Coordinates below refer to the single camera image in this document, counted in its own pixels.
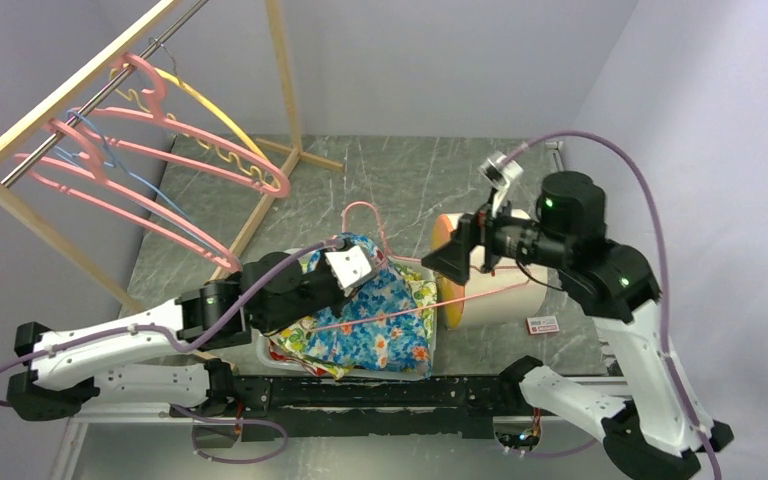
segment yellow clothes hanger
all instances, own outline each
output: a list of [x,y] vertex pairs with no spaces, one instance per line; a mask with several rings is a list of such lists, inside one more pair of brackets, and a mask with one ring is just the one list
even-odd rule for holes
[[[192,85],[188,84],[187,82],[184,82],[180,78],[176,77],[175,75],[172,75],[169,72],[166,72],[164,70],[161,70],[159,68],[155,67],[155,70],[157,73],[167,82],[171,83],[172,85],[175,85],[179,89],[181,89],[184,93],[187,95],[193,97],[193,99],[197,102],[199,102],[204,108],[206,108],[210,113],[212,113],[216,118],[218,118],[222,123],[225,124],[226,127],[228,127],[231,132],[237,136],[237,138],[240,139],[240,141],[243,142],[245,146],[249,148],[253,153],[256,155],[259,155],[266,159],[266,155],[263,153],[263,151],[257,146],[256,143],[246,134],[246,132],[243,131],[242,128],[239,127],[233,120],[231,120],[231,117],[229,117],[225,112],[223,112],[219,107],[216,106],[213,102],[210,101],[207,97],[199,93],[198,90],[193,88]],[[110,78],[112,79],[116,75],[117,70],[111,70],[110,71]],[[140,100],[140,95],[137,93],[136,90],[133,88],[129,88],[127,93],[116,89],[116,93],[118,93],[122,98],[129,102],[134,102],[137,104],[137,106],[144,112],[149,112],[148,107],[143,105],[142,101]],[[167,113],[167,117],[169,117],[171,120],[177,120],[175,118],[175,115],[172,113]],[[252,165],[249,169],[246,169],[243,166],[242,159],[233,152],[228,152],[227,154],[224,153],[218,146],[213,145],[211,143],[205,142],[201,139],[195,139],[196,143],[199,144],[202,148],[205,150],[216,150],[216,154],[219,155],[219,158],[222,160],[225,160],[228,163],[236,163],[237,168],[245,173],[246,175],[250,177],[257,177],[258,180],[265,183],[265,180],[263,178],[263,172],[255,165]]]

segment wooden frame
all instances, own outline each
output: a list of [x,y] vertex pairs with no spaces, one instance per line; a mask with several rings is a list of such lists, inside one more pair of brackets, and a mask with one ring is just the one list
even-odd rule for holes
[[[149,32],[169,12],[188,0],[159,0],[154,7],[134,22],[128,29],[122,32],[115,40],[107,45],[101,52],[81,67],[66,82],[60,85],[45,100],[40,102],[15,125],[10,127],[0,136],[0,164],[20,148],[34,133],[43,128],[44,124],[58,113],[73,106],[75,98],[91,84],[100,74],[106,73],[111,62],[129,51],[137,42],[144,39]],[[284,146],[258,139],[258,143],[265,149],[287,154],[287,159],[281,170],[289,176],[299,160],[311,162],[333,170],[342,170],[342,163],[318,157],[304,151],[302,146],[301,125],[299,123],[295,94],[293,91],[290,60],[287,55],[284,21],[281,12],[280,0],[264,0],[266,12],[269,18],[269,29],[272,44],[275,50],[275,59],[278,65],[278,73],[281,78],[281,91],[284,96],[284,106],[287,110],[287,119],[290,124],[291,146]],[[243,225],[237,238],[231,244],[230,250],[240,255],[253,237],[260,223],[263,221],[274,201],[273,197],[263,196],[255,207],[251,216]],[[58,232],[39,213],[27,205],[21,198],[3,186],[0,182],[0,205],[16,217],[31,231],[48,243],[52,248],[68,258],[84,273],[89,275],[104,289],[110,292],[122,305],[134,311],[142,311],[145,307],[131,297],[120,287],[104,270],[93,262],[80,248],[70,242]],[[210,279],[216,279],[223,275],[219,268],[211,275]],[[198,353],[201,358],[215,358],[213,355]]]

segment pink clothes hanger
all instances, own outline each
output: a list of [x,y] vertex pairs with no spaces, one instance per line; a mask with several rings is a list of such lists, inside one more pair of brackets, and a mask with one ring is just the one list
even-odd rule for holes
[[[290,194],[290,180],[287,178],[284,172],[281,171],[280,168],[273,165],[269,160],[256,155],[251,151],[217,135],[205,132],[204,130],[193,127],[192,125],[181,123],[177,120],[168,118],[161,105],[163,99],[166,98],[166,82],[160,77],[160,75],[157,73],[154,67],[151,66],[150,63],[132,53],[125,53],[122,55],[122,57],[120,57],[119,60],[113,65],[113,68],[121,69],[128,64],[133,65],[137,70],[143,72],[151,81],[153,88],[143,89],[141,91],[145,105],[148,107],[149,112],[151,113],[121,107],[106,107],[94,110],[93,116],[123,118],[143,123],[150,123],[166,130],[171,130],[173,132],[178,132],[201,139],[205,142],[214,144],[223,150],[235,153],[239,155],[240,158],[243,158],[246,161],[259,167],[263,172],[271,174],[272,177],[277,181],[278,186],[276,187],[275,185],[271,185],[269,183],[261,183],[245,175],[236,174],[213,165],[208,165],[202,162],[191,160],[189,158],[184,158],[169,152],[163,152],[151,147],[147,147],[145,145],[107,137],[107,142],[112,147],[121,148],[123,150],[128,150],[140,155],[157,158],[170,163],[176,163],[178,165],[183,165],[185,167],[216,175],[227,180],[231,180],[232,182],[253,188],[260,193],[273,197],[284,198]],[[83,135],[96,140],[101,140],[101,137],[99,137],[97,133],[88,129],[85,125],[81,125],[78,128],[81,130]]]
[[[160,225],[152,223],[145,218],[142,218],[138,215],[134,215],[133,213],[128,212],[127,210],[124,210],[115,205],[107,203],[104,200],[101,200],[97,197],[89,195],[76,188],[63,185],[59,182],[46,178],[34,170],[30,171],[30,175],[32,178],[39,181],[43,185],[51,189],[54,189],[60,193],[64,193],[66,195],[79,198],[85,202],[91,203],[105,210],[113,212],[121,217],[124,217],[125,219],[143,228],[146,228],[155,233],[163,235],[164,237],[172,240],[173,242],[176,242],[184,246],[185,248],[196,252],[197,254],[201,255],[205,259],[209,260],[210,262],[218,265],[219,267],[229,272],[236,272],[242,268],[237,256],[234,255],[233,252],[228,250],[224,245],[219,243],[215,238],[211,237],[209,234],[207,234],[203,230],[199,229],[192,223],[188,222],[186,219],[184,219],[177,213],[107,178],[107,176],[104,174],[104,166],[103,166],[104,160],[101,152],[98,150],[95,144],[93,144],[89,139],[87,139],[86,137],[78,133],[78,131],[76,131],[72,127],[66,125],[65,123],[57,119],[51,120],[49,122],[49,129],[52,132],[57,130],[63,132],[66,136],[73,139],[78,144],[78,146],[84,150],[80,154],[78,154],[78,156],[81,158],[81,160],[83,160],[84,164],[87,166],[87,170],[84,170],[80,167],[70,165],[67,162],[56,160],[50,157],[43,157],[40,160],[40,164],[56,168],[57,170],[60,170],[66,173],[70,173],[79,178],[90,180],[94,183],[97,183],[105,187],[108,190],[116,192],[119,195],[122,195],[123,197],[129,200],[132,200],[133,202],[137,203],[138,205],[150,211],[153,211],[157,214],[165,216],[166,218],[168,218],[170,221],[172,221],[179,227],[189,230],[190,232],[198,236],[205,243],[213,247],[217,252],[221,253],[221,256],[217,256],[215,253],[204,248],[204,246],[199,245],[191,241],[190,239],[185,238],[175,232],[172,232]],[[27,156],[28,154],[20,153],[15,155],[14,158],[21,160]]]

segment white cylinder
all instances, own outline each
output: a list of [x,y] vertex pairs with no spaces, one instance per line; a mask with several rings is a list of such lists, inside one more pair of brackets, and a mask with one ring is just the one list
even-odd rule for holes
[[[514,210],[512,214],[517,218],[529,218],[522,210]],[[449,241],[461,215],[463,214],[443,214],[437,217],[431,232],[432,251]],[[476,247],[470,256],[470,265],[481,267],[483,262],[484,247]],[[535,279],[547,282],[546,267],[529,265],[528,270]],[[530,282],[516,267],[514,260],[508,258],[499,261],[494,274],[479,273],[471,269],[469,281],[463,287],[438,275],[437,286],[441,301],[470,297],[525,282],[528,283],[498,293],[444,305],[440,308],[440,316],[448,328],[525,321],[540,309],[546,298],[546,287]]]

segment metal rod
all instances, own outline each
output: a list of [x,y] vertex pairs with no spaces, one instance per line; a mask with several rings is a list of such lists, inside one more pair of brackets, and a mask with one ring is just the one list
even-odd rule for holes
[[[181,15],[178,20],[175,21],[172,25],[169,26],[169,28],[166,29],[163,34],[161,34],[159,37],[157,37],[157,40],[154,42],[151,42],[151,44],[143,50],[143,53],[140,54],[140,58],[148,58],[150,57],[154,52],[157,51],[158,48],[164,43],[166,43],[167,40],[169,40],[172,35],[175,34],[175,32],[178,31],[178,29],[181,28],[185,23],[187,23],[187,20],[189,20],[193,15],[196,14],[196,12],[201,9],[201,7],[204,6],[204,4],[207,3],[207,0],[199,0],[196,2],[195,5],[193,5],[189,10],[187,10],[186,13]],[[95,110],[96,107],[101,105],[101,102],[103,102],[108,96],[110,96],[111,93],[113,93],[114,90],[119,88],[122,83],[125,82],[125,79],[127,79],[131,74],[136,70],[136,67],[129,65],[126,68],[123,68],[119,73],[116,74],[113,79],[111,79],[109,82],[107,82],[107,85],[105,85],[101,90],[99,90],[93,97],[84,104],[83,107],[81,107],[80,110],[78,110],[78,113],[81,115],[89,115],[90,112]],[[69,119],[66,120],[66,125],[69,125],[70,127],[75,127],[76,125],[81,123],[81,119],[78,118],[75,115],[71,115]],[[34,166],[40,159],[45,156],[46,153],[48,153],[52,148],[54,148],[55,145],[57,145],[60,140],[63,139],[65,135],[63,132],[55,132],[52,133],[40,146],[38,146],[33,152],[30,153],[30,155],[27,156],[24,160],[22,160],[22,163],[16,166],[9,174],[7,174],[6,177],[1,181],[1,185],[4,187],[10,188],[12,187],[20,178],[22,178],[23,175],[28,173],[28,170],[31,169],[31,167]]]

